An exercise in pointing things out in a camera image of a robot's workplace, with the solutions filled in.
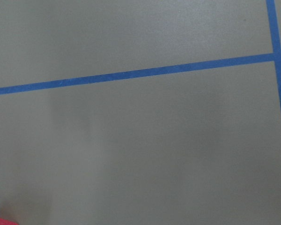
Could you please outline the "red block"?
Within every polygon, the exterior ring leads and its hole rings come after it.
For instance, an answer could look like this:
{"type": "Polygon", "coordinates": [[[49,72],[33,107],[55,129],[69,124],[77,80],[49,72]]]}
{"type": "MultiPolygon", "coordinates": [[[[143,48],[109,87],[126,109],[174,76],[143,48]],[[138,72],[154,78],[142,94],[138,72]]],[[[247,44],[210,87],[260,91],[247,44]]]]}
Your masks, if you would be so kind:
{"type": "Polygon", "coordinates": [[[0,225],[18,225],[18,223],[0,218],[0,225]]]}

